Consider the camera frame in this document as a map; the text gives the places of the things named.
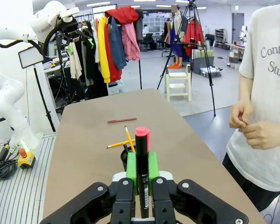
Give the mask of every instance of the monitor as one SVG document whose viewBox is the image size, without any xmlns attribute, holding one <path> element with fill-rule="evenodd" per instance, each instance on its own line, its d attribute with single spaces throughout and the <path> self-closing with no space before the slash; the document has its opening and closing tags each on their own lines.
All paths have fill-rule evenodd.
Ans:
<svg viewBox="0 0 280 224">
<path fill-rule="evenodd" d="M 148 28 L 150 33 L 159 33 L 160 32 L 160 27 L 153 26 Z"/>
</svg>

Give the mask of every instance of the tripod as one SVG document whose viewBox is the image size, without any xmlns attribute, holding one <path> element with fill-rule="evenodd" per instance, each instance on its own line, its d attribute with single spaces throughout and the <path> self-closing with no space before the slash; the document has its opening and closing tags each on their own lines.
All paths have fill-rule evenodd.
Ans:
<svg viewBox="0 0 280 224">
<path fill-rule="evenodd" d="M 177 37 L 179 36 L 179 34 L 181 33 L 182 31 L 182 25 L 183 23 L 185 22 L 185 19 L 186 19 L 186 14 L 187 12 L 189 11 L 189 17 L 191 18 L 191 11 L 194 12 L 194 37 L 196 38 L 196 24 L 197 22 L 200 23 L 200 18 L 199 18 L 199 13 L 198 13 L 198 9 L 197 9 L 197 6 L 196 4 L 194 4 L 195 0 L 189 0 L 189 3 L 188 5 L 186 6 L 186 10 L 184 11 L 183 15 L 182 15 L 182 22 L 178 28 L 178 31 L 177 31 L 177 34 L 176 34 L 176 38 L 174 39 L 174 42 L 173 42 L 173 46 L 171 47 L 171 50 L 170 50 L 170 53 L 169 53 L 169 56 L 168 56 L 168 59 L 166 61 L 166 64 L 164 66 L 164 70 L 163 70 L 163 73 L 161 74 L 161 78 L 160 78 L 160 81 L 159 81 L 159 84 L 158 84 L 158 88 L 157 90 L 159 89 L 160 87 L 160 84 L 161 84 L 161 81 L 164 77 L 164 74 L 166 72 L 166 69 L 167 69 L 167 66 L 168 66 L 168 63 L 169 63 L 169 60 L 172 56 L 172 52 L 173 52 L 173 49 L 175 47 L 176 44 L 182 44 L 182 43 L 178 43 L 177 42 Z M 207 49 L 206 49 L 206 43 L 204 42 L 204 37 L 202 35 L 202 39 L 201 39 L 202 43 L 201 45 L 198 45 L 198 44 L 195 44 L 195 40 L 194 39 L 191 39 L 190 38 L 190 43 L 186 43 L 188 44 L 188 46 L 190 46 L 192 49 L 195 48 L 195 47 L 201 47 L 204 51 L 204 57 L 205 57 L 205 61 L 206 61 L 206 67 L 207 67 L 207 71 L 208 71 L 208 76 L 209 76 L 209 82 L 210 82 L 210 89 L 211 89 L 211 96 L 212 96 L 212 100 L 213 100 L 213 108 L 214 108 L 214 117 L 216 116 L 216 109 L 215 109 L 215 100 L 214 100 L 214 92 L 213 92 L 213 82 L 212 82 L 212 77 L 211 77 L 211 72 L 210 72 L 210 61 L 209 61 L 209 57 L 208 57 L 208 54 L 207 54 Z M 191 79 L 192 79 L 192 73 L 193 73 L 193 69 L 194 69 L 194 54 L 192 53 L 192 56 L 191 56 L 191 64 L 190 64 L 190 69 L 191 69 Z"/>
</svg>

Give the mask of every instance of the blue jacket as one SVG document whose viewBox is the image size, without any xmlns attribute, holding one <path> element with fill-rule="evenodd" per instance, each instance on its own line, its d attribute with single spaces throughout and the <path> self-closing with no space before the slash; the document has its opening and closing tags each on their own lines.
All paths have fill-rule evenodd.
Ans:
<svg viewBox="0 0 280 224">
<path fill-rule="evenodd" d="M 114 18 L 112 18 L 111 24 L 109 24 L 108 29 L 113 61 L 118 70 L 122 70 L 126 66 L 126 55 L 123 50 L 121 35 Z"/>
</svg>

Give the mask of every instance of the yellow pencil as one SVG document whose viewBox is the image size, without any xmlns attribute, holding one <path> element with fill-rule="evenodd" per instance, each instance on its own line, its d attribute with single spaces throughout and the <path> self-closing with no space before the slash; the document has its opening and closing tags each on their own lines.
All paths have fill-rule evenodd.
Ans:
<svg viewBox="0 0 280 224">
<path fill-rule="evenodd" d="M 120 142 L 120 143 L 116 143 L 116 144 L 107 146 L 107 148 L 111 148 L 111 147 L 115 147 L 115 146 L 122 146 L 122 145 L 127 144 L 127 143 L 130 143 L 130 141 L 123 141 L 123 142 Z"/>
<path fill-rule="evenodd" d="M 134 153 L 134 152 L 136 152 L 136 151 L 135 151 L 134 145 L 133 145 L 133 143 L 132 143 L 132 139 L 131 139 L 130 133 L 129 133 L 129 131 L 127 130 L 127 126 L 125 126 L 125 129 L 126 129 L 126 135 L 127 135 L 128 139 L 129 139 L 129 142 L 130 142 L 130 144 L 131 144 L 132 152 Z"/>
</svg>

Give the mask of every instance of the white stool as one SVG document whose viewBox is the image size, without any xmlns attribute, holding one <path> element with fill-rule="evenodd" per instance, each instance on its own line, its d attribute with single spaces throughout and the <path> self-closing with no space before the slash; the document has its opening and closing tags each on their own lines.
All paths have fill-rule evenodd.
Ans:
<svg viewBox="0 0 280 224">
<path fill-rule="evenodd" d="M 170 83 L 170 80 L 184 80 L 184 83 Z M 170 93 L 170 90 L 183 90 L 181 93 Z M 167 93 L 167 101 L 170 102 L 170 97 L 172 96 L 188 96 L 189 102 L 192 100 L 191 94 L 191 73 L 188 72 L 177 72 L 169 73 L 166 70 L 165 76 L 165 93 Z"/>
</svg>

